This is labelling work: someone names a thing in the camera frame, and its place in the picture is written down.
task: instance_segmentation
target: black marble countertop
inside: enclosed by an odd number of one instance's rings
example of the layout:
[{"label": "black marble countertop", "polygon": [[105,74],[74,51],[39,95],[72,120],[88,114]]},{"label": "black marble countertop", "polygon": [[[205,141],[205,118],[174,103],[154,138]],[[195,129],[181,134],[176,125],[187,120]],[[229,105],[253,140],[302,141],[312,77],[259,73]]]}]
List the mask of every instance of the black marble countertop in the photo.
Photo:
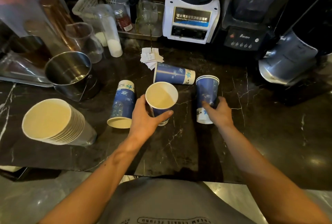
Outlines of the black marble countertop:
[{"label": "black marble countertop", "polygon": [[[120,58],[94,64],[103,88],[80,103],[53,88],[0,83],[0,165],[94,171],[126,138],[128,129],[106,124],[117,84],[134,82],[137,96],[152,84],[153,71],[140,63],[140,48],[149,41],[126,40]],[[220,79],[218,94],[233,109],[235,126],[272,164],[301,188],[332,189],[332,95],[323,94],[299,105],[281,104],[263,81],[256,81],[251,66],[218,64],[206,60],[205,51],[189,43],[173,48],[160,42],[167,64],[210,74]],[[158,127],[127,171],[128,175],[170,176],[187,180],[243,183],[238,168],[214,125],[196,123],[196,86],[176,85],[179,99],[174,115]],[[66,100],[78,109],[98,133],[88,147],[56,146],[28,139],[21,123],[32,105],[48,98]]]}]

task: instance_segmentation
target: floor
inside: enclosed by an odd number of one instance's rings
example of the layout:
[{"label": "floor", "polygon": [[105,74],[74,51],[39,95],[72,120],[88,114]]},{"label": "floor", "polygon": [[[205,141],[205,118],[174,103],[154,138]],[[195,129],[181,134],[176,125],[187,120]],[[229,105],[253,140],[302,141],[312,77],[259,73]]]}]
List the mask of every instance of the floor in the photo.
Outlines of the floor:
[{"label": "floor", "polygon": [[[64,172],[56,179],[11,182],[0,177],[0,224],[35,224],[58,202],[84,181],[88,172]],[[124,176],[121,182],[134,179]],[[247,186],[206,182],[226,203],[257,224],[266,224]],[[332,192],[306,190],[332,220]]]}]

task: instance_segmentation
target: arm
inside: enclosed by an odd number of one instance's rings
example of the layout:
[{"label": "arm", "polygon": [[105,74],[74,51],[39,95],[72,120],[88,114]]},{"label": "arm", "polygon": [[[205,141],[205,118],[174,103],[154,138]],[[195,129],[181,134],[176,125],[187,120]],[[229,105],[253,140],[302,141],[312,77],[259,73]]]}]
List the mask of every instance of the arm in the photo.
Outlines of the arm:
[{"label": "arm", "polygon": [[145,95],[136,102],[128,137],[79,187],[50,211],[39,223],[93,224],[97,222],[130,163],[159,123],[173,114],[167,111],[153,118],[145,109]]},{"label": "arm", "polygon": [[233,125],[232,111],[219,97],[217,109],[204,103],[210,120],[218,127],[236,165],[268,223],[328,224],[328,217],[304,192],[259,151]]}]

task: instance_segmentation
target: blue paper cup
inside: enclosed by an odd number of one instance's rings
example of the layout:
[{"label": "blue paper cup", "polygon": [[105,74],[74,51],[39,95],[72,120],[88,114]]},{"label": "blue paper cup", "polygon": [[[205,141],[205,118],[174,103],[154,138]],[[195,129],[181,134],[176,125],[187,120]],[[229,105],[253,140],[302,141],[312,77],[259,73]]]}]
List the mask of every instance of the blue paper cup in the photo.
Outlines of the blue paper cup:
[{"label": "blue paper cup", "polygon": [[132,112],[135,108],[135,86],[130,80],[122,80],[118,84],[112,113],[107,124],[118,129],[128,129],[131,126]]},{"label": "blue paper cup", "polygon": [[196,121],[202,124],[212,124],[208,113],[203,108],[202,101],[211,106],[215,105],[217,99],[219,79],[213,75],[203,75],[197,78],[197,110]]},{"label": "blue paper cup", "polygon": [[164,81],[172,84],[192,85],[195,82],[195,75],[193,70],[158,62],[154,69],[153,83]]},{"label": "blue paper cup", "polygon": [[[150,106],[153,117],[170,110],[176,104],[178,97],[178,91],[168,82],[156,82],[149,86],[145,92],[145,99]],[[163,121],[159,126],[166,125],[168,120]]]}]

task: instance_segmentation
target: stainless steel bucket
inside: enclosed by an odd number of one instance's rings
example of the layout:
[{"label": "stainless steel bucket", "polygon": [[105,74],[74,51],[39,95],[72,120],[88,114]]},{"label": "stainless steel bucket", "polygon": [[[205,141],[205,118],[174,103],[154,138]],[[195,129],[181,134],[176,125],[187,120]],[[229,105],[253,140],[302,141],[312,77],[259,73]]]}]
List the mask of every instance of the stainless steel bucket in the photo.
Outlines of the stainless steel bucket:
[{"label": "stainless steel bucket", "polygon": [[81,52],[68,51],[56,55],[46,64],[45,75],[56,91],[73,101],[92,98],[100,90],[100,81],[92,63]]}]

